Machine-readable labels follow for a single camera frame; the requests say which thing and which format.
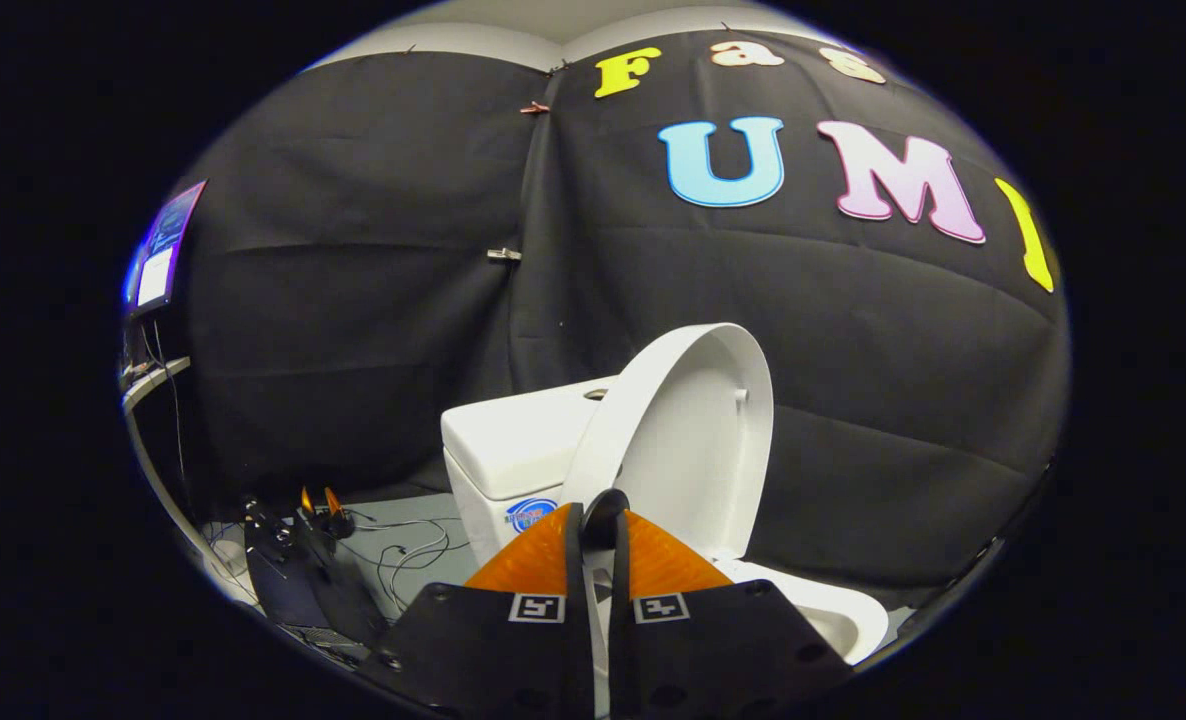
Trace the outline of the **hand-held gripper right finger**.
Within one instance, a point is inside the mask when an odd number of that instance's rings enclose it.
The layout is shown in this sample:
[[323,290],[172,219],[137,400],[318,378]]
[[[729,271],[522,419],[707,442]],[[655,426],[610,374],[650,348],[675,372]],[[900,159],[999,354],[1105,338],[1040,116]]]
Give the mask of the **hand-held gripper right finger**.
[[774,584],[733,582],[651,521],[617,515],[613,719],[784,719],[853,673]]

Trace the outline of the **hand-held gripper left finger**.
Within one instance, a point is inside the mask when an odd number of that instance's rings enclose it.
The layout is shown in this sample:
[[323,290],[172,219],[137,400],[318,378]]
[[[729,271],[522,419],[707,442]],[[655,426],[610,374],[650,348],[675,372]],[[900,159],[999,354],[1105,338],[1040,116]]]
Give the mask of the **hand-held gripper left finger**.
[[566,503],[466,582],[425,585],[361,678],[428,719],[593,716],[581,520]]

